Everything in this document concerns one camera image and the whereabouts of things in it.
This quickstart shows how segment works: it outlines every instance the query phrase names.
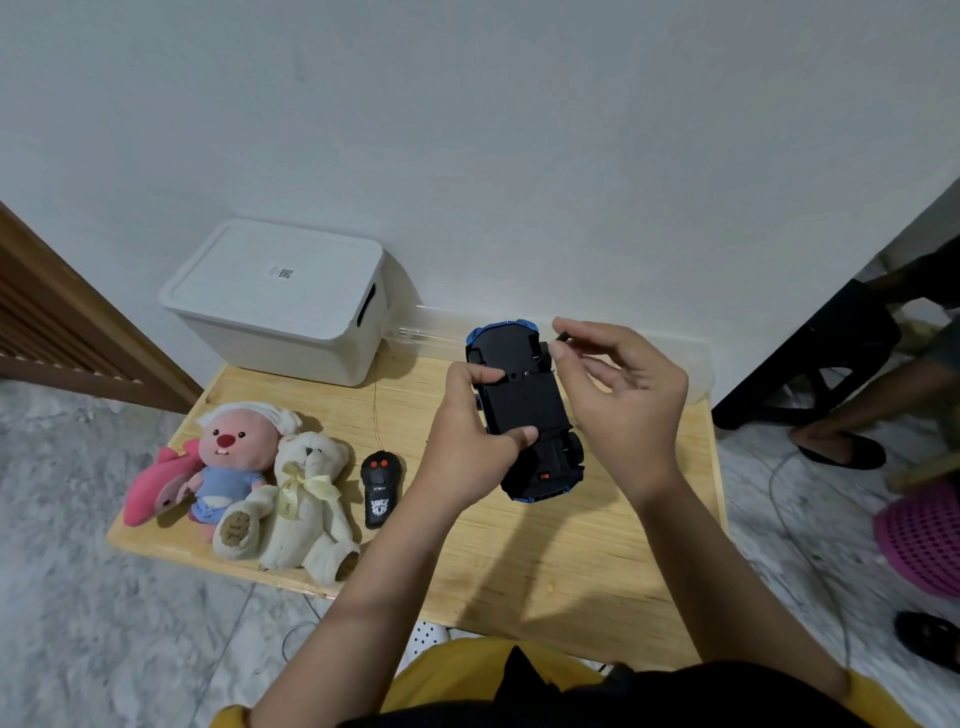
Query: black remote control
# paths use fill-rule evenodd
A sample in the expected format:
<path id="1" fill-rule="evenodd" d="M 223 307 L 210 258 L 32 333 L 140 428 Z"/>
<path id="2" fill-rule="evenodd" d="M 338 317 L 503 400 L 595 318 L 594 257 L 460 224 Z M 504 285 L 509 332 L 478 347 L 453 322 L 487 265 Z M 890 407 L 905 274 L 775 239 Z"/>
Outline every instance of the black remote control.
<path id="1" fill-rule="evenodd" d="M 363 481 L 363 512 L 367 528 L 379 528 L 396 508 L 400 485 L 400 459 L 392 452 L 378 450 L 360 466 Z"/>

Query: wooden table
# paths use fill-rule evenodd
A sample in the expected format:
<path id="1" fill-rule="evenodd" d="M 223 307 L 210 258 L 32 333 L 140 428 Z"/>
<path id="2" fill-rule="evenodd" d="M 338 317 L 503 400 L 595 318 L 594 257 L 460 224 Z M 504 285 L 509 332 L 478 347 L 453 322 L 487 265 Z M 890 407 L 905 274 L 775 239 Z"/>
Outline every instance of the wooden table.
<path id="1" fill-rule="evenodd" d="M 359 387 L 273 376 L 226 367 L 170 441 L 199 437 L 196 419 L 219 404 L 263 400 L 297 410 L 306 429 L 350 445 L 354 458 L 338 481 L 360 543 L 363 498 L 355 456 L 383 448 L 404 461 L 404 482 L 420 465 L 449 362 L 381 349 Z M 709 405 L 684 411 L 678 439 L 681 466 L 697 495 L 726 528 L 723 491 Z M 586 479 L 568 495 L 532 505 L 497 488 L 457 521 L 446 540 L 421 618 L 485 635 L 533 640 L 567 654 L 634 668 L 697 662 L 643 530 L 626 499 L 592 453 Z M 127 528 L 118 516 L 108 533 L 117 548 L 282 589 L 334 595 L 302 569 L 257 570 L 255 561 L 227 561 L 202 544 L 182 509 Z"/>

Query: person's left hand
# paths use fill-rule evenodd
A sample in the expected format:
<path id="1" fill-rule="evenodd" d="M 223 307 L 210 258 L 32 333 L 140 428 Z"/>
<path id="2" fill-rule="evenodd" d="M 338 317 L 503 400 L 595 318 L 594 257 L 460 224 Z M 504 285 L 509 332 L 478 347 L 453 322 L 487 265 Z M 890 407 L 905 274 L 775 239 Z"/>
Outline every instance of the person's left hand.
<path id="1" fill-rule="evenodd" d="M 503 377 L 503 370 L 478 364 L 450 365 L 446 394 L 433 418 L 412 491 L 426 491 L 459 514 L 496 488 L 520 451 L 537 442 L 537 429 L 531 425 L 502 435 L 484 430 L 471 385 L 493 384 Z"/>

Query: cable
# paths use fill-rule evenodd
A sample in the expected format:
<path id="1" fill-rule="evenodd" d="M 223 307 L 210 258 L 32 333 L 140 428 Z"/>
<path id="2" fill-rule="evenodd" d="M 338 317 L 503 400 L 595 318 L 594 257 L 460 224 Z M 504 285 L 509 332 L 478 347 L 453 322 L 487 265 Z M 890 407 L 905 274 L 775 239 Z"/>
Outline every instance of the cable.
<path id="1" fill-rule="evenodd" d="M 379 368 L 380 354 L 378 352 L 376 358 L 373 360 L 373 437 L 376 438 L 376 445 L 380 449 L 383 449 L 383 441 L 380 439 L 380 422 L 376 417 L 376 389 L 380 381 L 380 378 L 377 376 Z"/>
<path id="2" fill-rule="evenodd" d="M 320 623 L 320 612 L 317 611 L 317 608 L 313 606 L 310 602 L 310 597 L 303 595 L 303 601 L 306 602 L 306 605 L 310 607 L 310 611 L 313 612 L 313 616 L 317 618 L 317 621 L 302 621 L 299 624 L 295 624 L 290 628 L 290 631 L 283 636 L 283 642 L 280 643 L 280 656 L 283 658 L 283 664 L 286 665 L 290 662 L 290 658 L 287 657 L 287 640 L 290 639 L 290 636 L 296 632 L 301 627 L 316 627 Z"/>
<path id="3" fill-rule="evenodd" d="M 840 622 L 840 628 L 843 630 L 843 652 L 844 652 L 844 669 L 847 671 L 850 670 L 850 631 L 847 628 L 847 620 L 844 617 L 843 607 L 840 606 L 840 599 L 837 597 L 836 593 L 830 587 L 827 582 L 827 578 L 823 575 L 817 565 L 813 562 L 809 556 L 806 555 L 806 552 L 800 546 L 800 543 L 794 537 L 793 533 L 790 532 L 790 529 L 786 525 L 786 521 L 783 519 L 783 514 L 780 512 L 780 507 L 777 505 L 777 499 L 774 497 L 774 480 L 777 479 L 777 476 L 780 474 L 780 471 L 783 469 L 783 466 L 788 462 L 793 460 L 800 453 L 798 451 L 793 451 L 788 455 L 784 455 L 780 462 L 775 468 L 770 471 L 770 479 L 767 481 L 767 495 L 770 497 L 770 502 L 773 504 L 774 513 L 777 514 L 778 520 L 780 520 L 780 526 L 783 528 L 783 533 L 786 534 L 786 537 L 790 540 L 790 543 L 793 544 L 793 547 L 796 548 L 800 555 L 803 556 L 804 560 L 809 564 L 810 568 L 813 570 L 814 575 L 817 577 L 817 580 L 827 590 L 827 594 L 830 597 L 830 602 L 833 604 L 833 611 L 836 614 L 837 620 Z"/>

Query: pink plush toy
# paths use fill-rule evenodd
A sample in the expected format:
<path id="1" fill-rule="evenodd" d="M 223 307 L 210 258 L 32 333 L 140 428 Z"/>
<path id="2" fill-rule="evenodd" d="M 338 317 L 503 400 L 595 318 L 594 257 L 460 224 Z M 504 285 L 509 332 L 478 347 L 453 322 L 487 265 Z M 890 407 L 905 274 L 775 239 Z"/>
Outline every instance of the pink plush toy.
<path id="1" fill-rule="evenodd" d="M 263 471 L 273 466 L 280 437 L 298 430 L 300 417 L 264 402 L 241 401 L 223 404 L 197 422 L 204 428 L 200 457 L 206 467 L 183 484 L 178 502 L 196 494 L 190 520 L 202 523 L 211 541 L 228 506 L 266 485 Z"/>
<path id="2" fill-rule="evenodd" d="M 124 525 L 143 525 L 180 502 L 180 487 L 204 466 L 199 445 L 200 440 L 187 440 L 183 455 L 171 448 L 160 451 L 156 462 L 134 479 L 127 492 Z"/>

